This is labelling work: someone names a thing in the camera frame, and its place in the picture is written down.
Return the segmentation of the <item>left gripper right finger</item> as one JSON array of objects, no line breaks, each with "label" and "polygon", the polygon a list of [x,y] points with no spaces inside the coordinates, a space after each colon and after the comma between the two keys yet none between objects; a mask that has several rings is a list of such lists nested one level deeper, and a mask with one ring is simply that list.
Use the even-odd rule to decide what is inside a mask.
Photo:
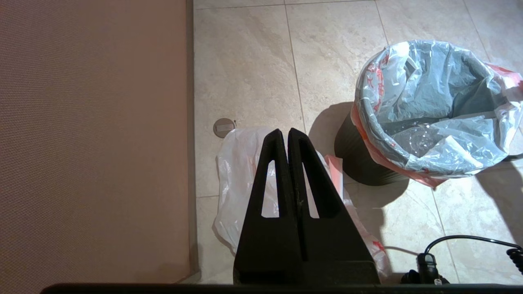
[{"label": "left gripper right finger", "polygon": [[305,283],[379,285],[374,259],[312,142],[295,128],[288,134],[288,158]]}]

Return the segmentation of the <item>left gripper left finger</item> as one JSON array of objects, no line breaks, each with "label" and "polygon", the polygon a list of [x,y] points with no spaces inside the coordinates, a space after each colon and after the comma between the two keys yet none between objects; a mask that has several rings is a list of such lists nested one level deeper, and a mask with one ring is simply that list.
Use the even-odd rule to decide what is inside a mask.
[{"label": "left gripper left finger", "polygon": [[[279,216],[262,215],[269,164],[275,164]],[[233,266],[235,285],[298,283],[302,255],[283,134],[273,130],[263,140],[259,162]]]}]

